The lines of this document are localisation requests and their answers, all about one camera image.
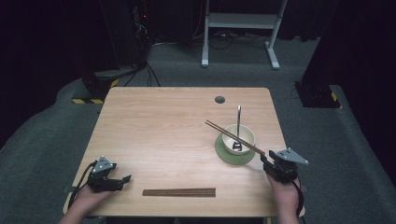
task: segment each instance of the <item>gray carpet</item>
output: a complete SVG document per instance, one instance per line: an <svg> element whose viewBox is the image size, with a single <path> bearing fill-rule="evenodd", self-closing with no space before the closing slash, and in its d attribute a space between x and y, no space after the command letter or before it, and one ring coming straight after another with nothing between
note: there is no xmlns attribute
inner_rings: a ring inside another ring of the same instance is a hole
<svg viewBox="0 0 396 224"><path fill-rule="evenodd" d="M313 223L396 223L396 190L375 158L343 91L342 108L302 107L293 81L301 80L318 41L277 40L280 70L261 43L209 50L179 44L152 47L148 63L164 87L265 87L273 96L288 147L310 161L300 166L305 220ZM216 47L224 42L212 40ZM146 69L128 86L156 86ZM130 77L122 77L123 86ZM0 151L0 223L56 223L90 140L101 105L75 105L88 96L78 79L59 91L56 104L26 121ZM99 223L86 219L84 223Z"/></svg>

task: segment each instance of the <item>wooden chopsticks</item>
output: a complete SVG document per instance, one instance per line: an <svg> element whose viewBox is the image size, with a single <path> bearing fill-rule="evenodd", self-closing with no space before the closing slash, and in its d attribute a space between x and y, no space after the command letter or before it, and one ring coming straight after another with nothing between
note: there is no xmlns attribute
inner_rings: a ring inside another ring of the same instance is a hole
<svg viewBox="0 0 396 224"><path fill-rule="evenodd" d="M144 189L143 196L215 198L216 189Z"/></svg>
<svg viewBox="0 0 396 224"><path fill-rule="evenodd" d="M207 119L206 122L205 122L205 124L207 124L207 125L209 125L210 127L214 128L214 129L216 129L216 130L218 130L218 131L221 132L221 133L224 133L225 135L231 137L233 140L238 140L242 145L244 145L244 146L246 146L246 147L252 149L253 151L255 151L255 152L257 152L257 153L259 153L259 154L261 154L261 155L265 155L265 152L262 151L261 149L259 149L259 148L255 147L255 146L251 145L250 143L246 142L245 140L243 140L243 139L241 139L241 138L238 139L238 137L237 137L236 135L234 135L233 133L230 133L230 132L228 132L227 130L221 128L219 125L213 123L212 121L210 121L210 120Z"/></svg>

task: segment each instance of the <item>human hand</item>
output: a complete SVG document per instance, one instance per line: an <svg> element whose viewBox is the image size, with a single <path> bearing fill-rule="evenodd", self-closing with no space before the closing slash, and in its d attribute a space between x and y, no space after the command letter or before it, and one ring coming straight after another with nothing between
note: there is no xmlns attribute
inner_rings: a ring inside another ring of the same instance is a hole
<svg viewBox="0 0 396 224"><path fill-rule="evenodd" d="M72 206L68 209L60 224L77 224L95 209L101 201L113 194L113 191L95 193L88 185L79 190Z"/></svg>
<svg viewBox="0 0 396 224"><path fill-rule="evenodd" d="M278 223L299 223L296 216L296 210L299 202L299 195L297 189L291 183L282 184L275 181L270 175L267 175L270 182L274 201L276 203L276 210L278 215ZM300 186L299 179L295 179L294 183Z"/></svg>

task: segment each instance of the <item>white metal frame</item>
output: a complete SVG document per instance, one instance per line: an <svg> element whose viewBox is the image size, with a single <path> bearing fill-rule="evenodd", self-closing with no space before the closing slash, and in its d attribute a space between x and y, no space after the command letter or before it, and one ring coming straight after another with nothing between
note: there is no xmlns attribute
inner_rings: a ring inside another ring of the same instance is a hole
<svg viewBox="0 0 396 224"><path fill-rule="evenodd" d="M271 65L273 69L279 69L279 62L277 61L274 44L279 31L280 23L282 22L283 13L285 11L288 0L282 0L280 10L276 15L264 14L233 14L233 13L210 13L209 0L206 0L205 9L205 37L202 50L202 67L209 66L209 27L229 27L229 28L253 28L253 29L272 29L271 38L269 42L265 42Z"/></svg>

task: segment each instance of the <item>metal spoon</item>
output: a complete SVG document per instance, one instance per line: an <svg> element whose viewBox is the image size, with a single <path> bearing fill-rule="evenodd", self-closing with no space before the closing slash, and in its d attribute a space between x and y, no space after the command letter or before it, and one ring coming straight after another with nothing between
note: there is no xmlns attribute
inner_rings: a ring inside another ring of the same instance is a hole
<svg viewBox="0 0 396 224"><path fill-rule="evenodd" d="M241 105L238 106L238 121L236 122L236 137L237 140L233 143L233 150L234 151L242 151L242 144L238 141L239 140L239 125L241 122Z"/></svg>

